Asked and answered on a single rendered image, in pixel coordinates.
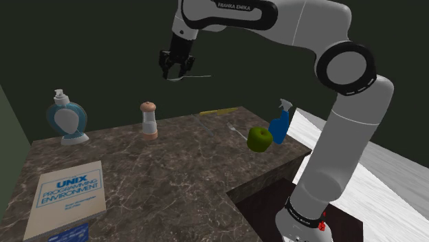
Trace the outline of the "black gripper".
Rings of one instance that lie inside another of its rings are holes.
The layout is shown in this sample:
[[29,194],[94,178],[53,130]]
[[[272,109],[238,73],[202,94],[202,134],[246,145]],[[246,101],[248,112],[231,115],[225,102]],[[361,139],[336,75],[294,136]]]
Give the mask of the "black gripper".
[[175,63],[180,64],[180,78],[183,78],[192,69],[195,61],[195,57],[190,55],[193,42],[193,40],[186,40],[176,34],[172,35],[169,51],[161,50],[159,52],[159,66],[164,79],[168,79],[168,72]]

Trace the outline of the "silver spoon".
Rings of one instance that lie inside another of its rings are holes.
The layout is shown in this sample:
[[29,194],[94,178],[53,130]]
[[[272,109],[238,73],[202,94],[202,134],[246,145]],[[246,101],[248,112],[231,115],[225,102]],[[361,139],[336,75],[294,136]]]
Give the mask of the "silver spoon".
[[209,78],[212,77],[211,75],[201,75],[201,76],[180,76],[177,78],[167,78],[166,80],[172,81],[172,82],[177,82],[180,80],[183,80],[185,78]]

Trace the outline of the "yellow pencil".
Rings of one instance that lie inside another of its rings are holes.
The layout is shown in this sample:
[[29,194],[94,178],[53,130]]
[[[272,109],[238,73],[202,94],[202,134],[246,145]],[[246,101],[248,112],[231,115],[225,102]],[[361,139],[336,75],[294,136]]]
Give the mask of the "yellow pencil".
[[210,111],[202,111],[199,113],[200,116],[204,116],[204,115],[208,115],[208,114],[212,114],[215,113],[218,116],[226,114],[226,113],[231,113],[233,111],[237,111],[239,108],[238,107],[232,107],[232,108],[226,108],[226,109],[216,109],[216,110],[210,110]]

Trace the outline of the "wooden salt grinder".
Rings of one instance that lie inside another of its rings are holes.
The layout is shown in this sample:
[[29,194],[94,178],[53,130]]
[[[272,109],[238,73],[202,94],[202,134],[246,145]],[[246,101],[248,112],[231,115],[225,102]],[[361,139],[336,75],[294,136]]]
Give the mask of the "wooden salt grinder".
[[158,136],[155,119],[156,105],[153,102],[143,102],[140,105],[142,111],[142,133],[145,140],[155,140]]

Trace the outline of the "grey table knife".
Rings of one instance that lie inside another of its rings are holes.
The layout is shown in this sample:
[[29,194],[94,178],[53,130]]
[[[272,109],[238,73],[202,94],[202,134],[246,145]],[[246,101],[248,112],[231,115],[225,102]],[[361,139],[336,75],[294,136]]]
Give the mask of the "grey table knife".
[[201,127],[203,127],[203,128],[206,130],[206,132],[209,134],[209,136],[210,136],[210,137],[213,137],[213,136],[214,136],[213,132],[212,132],[208,127],[206,127],[206,126],[201,122],[201,120],[200,120],[197,116],[195,116],[194,114],[192,114],[191,116],[195,119],[195,121],[196,121],[196,122],[197,122]]

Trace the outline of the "silver fork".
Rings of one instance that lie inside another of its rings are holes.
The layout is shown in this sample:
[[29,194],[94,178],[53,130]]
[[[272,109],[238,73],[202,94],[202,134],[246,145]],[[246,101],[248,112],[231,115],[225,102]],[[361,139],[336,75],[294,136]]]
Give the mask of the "silver fork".
[[246,141],[248,140],[240,131],[238,131],[235,127],[233,127],[231,123],[228,122],[227,126],[231,131],[237,132],[244,140]]

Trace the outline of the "green apple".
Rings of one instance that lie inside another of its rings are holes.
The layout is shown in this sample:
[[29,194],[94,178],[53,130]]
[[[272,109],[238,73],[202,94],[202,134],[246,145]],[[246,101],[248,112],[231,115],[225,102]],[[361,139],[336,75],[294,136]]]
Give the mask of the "green apple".
[[252,127],[247,137],[247,147],[254,152],[263,153],[272,144],[273,136],[265,128],[260,126]]

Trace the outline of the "blue spray bottle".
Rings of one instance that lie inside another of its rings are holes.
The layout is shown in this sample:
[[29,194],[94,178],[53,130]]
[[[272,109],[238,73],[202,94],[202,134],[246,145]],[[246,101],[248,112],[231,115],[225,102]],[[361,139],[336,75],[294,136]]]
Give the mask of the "blue spray bottle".
[[273,142],[276,144],[282,144],[285,136],[287,135],[287,131],[289,128],[289,109],[293,106],[293,104],[285,99],[280,99],[281,111],[280,118],[273,119],[269,124],[268,131],[272,134]]

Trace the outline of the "blue soap dispenser bottle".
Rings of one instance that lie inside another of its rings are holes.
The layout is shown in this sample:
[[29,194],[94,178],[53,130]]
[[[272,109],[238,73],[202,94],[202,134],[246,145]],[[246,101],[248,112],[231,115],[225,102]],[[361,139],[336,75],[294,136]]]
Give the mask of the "blue soap dispenser bottle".
[[61,136],[60,144],[71,146],[89,140],[85,134],[87,114],[85,110],[64,94],[62,89],[55,89],[54,104],[46,111],[49,125]]

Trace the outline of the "dark robot stand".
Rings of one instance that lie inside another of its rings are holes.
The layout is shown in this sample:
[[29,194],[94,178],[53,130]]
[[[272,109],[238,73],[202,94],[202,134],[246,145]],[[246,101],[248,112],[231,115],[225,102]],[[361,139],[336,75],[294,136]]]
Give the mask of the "dark robot stand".
[[[237,208],[263,242],[283,242],[275,225],[275,215],[294,188],[295,184],[282,178],[236,203]],[[333,242],[364,242],[362,221],[331,204],[327,206],[325,212]]]

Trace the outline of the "beige book with blue print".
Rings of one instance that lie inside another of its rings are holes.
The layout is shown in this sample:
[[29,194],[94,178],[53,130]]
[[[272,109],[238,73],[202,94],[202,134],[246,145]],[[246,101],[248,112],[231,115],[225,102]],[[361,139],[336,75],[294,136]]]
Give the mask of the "beige book with blue print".
[[106,211],[102,162],[42,174],[23,242],[32,242]]

